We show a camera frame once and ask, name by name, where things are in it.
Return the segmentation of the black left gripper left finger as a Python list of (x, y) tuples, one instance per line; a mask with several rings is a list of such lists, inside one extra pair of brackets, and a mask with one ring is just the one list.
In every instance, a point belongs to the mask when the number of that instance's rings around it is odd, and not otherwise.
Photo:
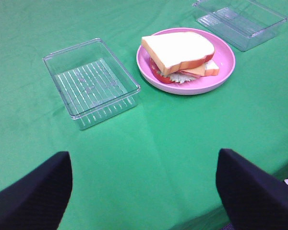
[(56, 230), (72, 193), (67, 151), (0, 191), (0, 230)]

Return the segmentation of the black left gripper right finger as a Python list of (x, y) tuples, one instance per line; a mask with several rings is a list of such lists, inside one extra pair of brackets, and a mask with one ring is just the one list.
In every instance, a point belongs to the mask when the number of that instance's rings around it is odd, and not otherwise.
[(288, 230), (288, 185), (231, 149), (221, 149), (216, 188), (235, 230)]

